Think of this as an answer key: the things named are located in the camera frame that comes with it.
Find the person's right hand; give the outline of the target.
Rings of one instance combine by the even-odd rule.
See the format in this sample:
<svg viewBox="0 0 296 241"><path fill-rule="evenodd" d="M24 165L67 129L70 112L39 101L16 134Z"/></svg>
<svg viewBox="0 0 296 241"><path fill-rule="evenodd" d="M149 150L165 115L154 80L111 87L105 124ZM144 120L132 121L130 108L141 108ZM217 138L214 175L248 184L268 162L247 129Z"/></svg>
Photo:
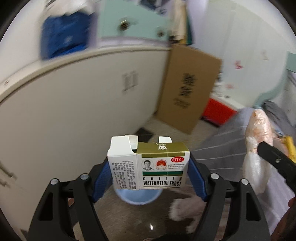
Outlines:
<svg viewBox="0 0 296 241"><path fill-rule="evenodd" d="M284 216L281 218L280 222L277 224L275 230L273 231L272 235L270 236L271 240L279 240L280 235L283 233L285 230L285 226L287 224L287 218L290 215L292 208L295 206L295 197L293 197L289 202L288 202L288 211L284 214Z"/></svg>

